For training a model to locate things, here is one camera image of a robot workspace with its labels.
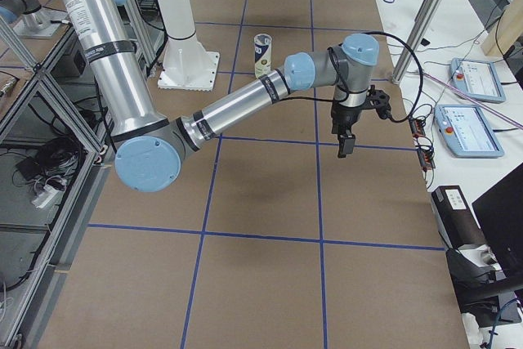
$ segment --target table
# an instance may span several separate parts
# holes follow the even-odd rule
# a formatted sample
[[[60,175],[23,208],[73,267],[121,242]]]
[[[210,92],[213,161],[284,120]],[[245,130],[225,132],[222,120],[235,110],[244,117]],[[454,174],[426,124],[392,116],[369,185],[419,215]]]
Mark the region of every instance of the table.
[[[395,34],[404,40],[409,36],[413,27],[413,18],[416,16],[423,0],[395,0],[386,3],[376,0],[385,31]],[[442,81],[449,81],[450,72],[448,64],[454,57],[467,56],[469,59],[495,61],[496,71],[502,82],[515,81],[512,72],[504,61],[499,58],[488,58],[481,50],[481,43],[487,37],[483,24],[468,0],[443,0],[430,23],[425,34],[431,44],[420,47],[417,55],[422,62],[423,68],[430,74]],[[391,47],[393,61],[397,60],[401,48]],[[409,71],[415,70],[412,63]],[[404,97],[413,100],[418,90],[418,76],[406,74],[400,84]],[[489,104],[492,108],[506,116],[521,123],[523,121],[523,91],[519,84],[503,86],[507,96],[506,102],[502,104]],[[425,78],[423,88],[426,95],[422,95],[421,104],[434,105],[436,99],[440,104],[466,104],[465,100],[458,98],[449,90],[444,90],[431,80]],[[405,101],[405,108],[410,110],[411,103]],[[420,109],[417,114],[426,114],[427,110]],[[505,129],[512,126],[502,120],[495,118],[484,111],[492,128]],[[467,202],[472,204],[477,198],[485,193],[491,186],[501,180],[512,169],[522,161],[523,138],[520,131],[500,132],[496,134],[501,143],[505,155],[499,159],[458,159],[455,158],[445,146],[436,125],[432,122],[432,116],[427,120],[427,135],[434,142],[436,170],[427,174],[427,186],[433,191],[438,186],[459,185]],[[505,325],[496,331],[500,334],[494,340],[493,347],[517,347],[523,341],[523,325]]]
[[[252,81],[257,33],[279,65],[382,28],[374,0],[191,2],[221,63],[212,92],[149,81],[170,119]],[[383,48],[373,83],[400,117]],[[112,171],[40,347],[468,347],[408,125],[364,114],[345,160],[329,129],[328,105],[287,101],[159,193]]]

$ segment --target can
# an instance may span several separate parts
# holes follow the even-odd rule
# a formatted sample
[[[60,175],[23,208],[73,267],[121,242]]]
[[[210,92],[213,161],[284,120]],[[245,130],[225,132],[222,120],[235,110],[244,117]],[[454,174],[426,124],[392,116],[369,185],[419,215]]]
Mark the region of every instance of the can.
[[[261,33],[254,36],[254,75],[260,78],[270,71],[272,37]]]

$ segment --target white desk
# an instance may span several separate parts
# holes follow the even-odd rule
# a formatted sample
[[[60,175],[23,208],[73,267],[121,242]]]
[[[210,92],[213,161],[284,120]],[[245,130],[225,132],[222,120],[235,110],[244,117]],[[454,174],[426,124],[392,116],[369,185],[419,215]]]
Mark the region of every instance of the white desk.
[[[406,41],[413,28],[414,17],[423,0],[395,0],[393,3],[386,3],[383,0],[376,1],[385,31]],[[428,48],[458,45],[469,38],[474,38],[483,28],[483,24],[468,0],[443,0],[424,36],[430,44],[427,47],[420,46],[417,51],[424,70],[439,80],[447,82],[450,78],[450,72],[449,66],[445,64],[449,64],[454,57],[467,56],[467,58],[476,60],[499,60],[499,58],[487,58],[481,50],[481,43],[487,36],[486,32],[483,32],[474,44],[469,41],[456,48],[427,51]],[[388,39],[388,42],[395,46],[399,45],[391,38]],[[402,50],[400,47],[392,46],[389,49],[391,54],[398,55]],[[399,56],[392,56],[393,63],[396,63],[398,58]],[[444,65],[424,63],[427,61],[435,61]],[[417,68],[412,61],[409,71],[415,70]],[[515,81],[512,72],[504,61],[496,63],[496,70],[502,82]],[[404,98],[414,100],[418,91],[418,81],[417,75],[405,75],[400,84]],[[518,84],[503,86],[503,88],[507,101],[502,104],[491,104],[491,107],[522,123],[523,91]],[[423,91],[437,100],[439,104],[467,103],[451,91],[444,91],[441,85],[427,78],[424,81]],[[434,101],[426,95],[422,95],[418,105],[423,103],[434,105]],[[411,104],[405,100],[406,110],[410,110],[410,107]],[[416,115],[426,114],[427,110],[427,107],[420,109]],[[493,115],[485,111],[484,113],[492,128],[512,128],[511,125]],[[436,170],[427,174],[427,185],[430,185],[428,190],[433,191],[438,186],[457,184],[460,185],[470,204],[523,161],[523,132],[519,130],[496,134],[505,150],[505,155],[499,159],[455,158],[445,146],[436,126],[433,124],[432,116],[427,120],[426,133],[428,136],[432,136],[431,139],[434,142],[436,152],[434,158]],[[483,334],[488,338],[486,330],[484,329]],[[521,347],[523,325],[501,326],[496,328],[496,332],[499,333],[499,336],[494,339],[493,348]]]

